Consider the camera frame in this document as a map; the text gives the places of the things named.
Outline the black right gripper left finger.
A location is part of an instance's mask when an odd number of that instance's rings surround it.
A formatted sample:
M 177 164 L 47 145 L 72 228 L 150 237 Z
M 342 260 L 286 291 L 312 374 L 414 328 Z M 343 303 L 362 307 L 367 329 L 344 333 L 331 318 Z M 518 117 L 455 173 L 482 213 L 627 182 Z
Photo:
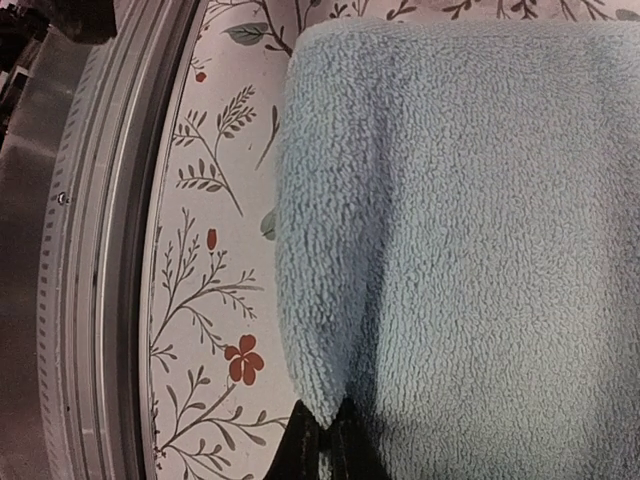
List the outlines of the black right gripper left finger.
M 264 480 L 318 480 L 320 426 L 298 400 Z

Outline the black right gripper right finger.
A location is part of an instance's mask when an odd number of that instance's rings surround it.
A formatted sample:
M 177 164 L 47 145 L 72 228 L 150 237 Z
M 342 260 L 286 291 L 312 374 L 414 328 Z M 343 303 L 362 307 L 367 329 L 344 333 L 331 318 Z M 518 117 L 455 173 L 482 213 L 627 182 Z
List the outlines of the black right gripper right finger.
M 390 479 L 350 399 L 342 402 L 329 428 L 329 438 L 332 479 Z

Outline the light blue towel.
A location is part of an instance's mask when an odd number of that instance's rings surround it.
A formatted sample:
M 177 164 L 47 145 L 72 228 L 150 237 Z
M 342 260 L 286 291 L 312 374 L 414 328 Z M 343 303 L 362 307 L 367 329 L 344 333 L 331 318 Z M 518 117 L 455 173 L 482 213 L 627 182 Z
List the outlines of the light blue towel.
M 296 394 L 390 479 L 639 475 L 639 25 L 331 20 L 290 59 Z

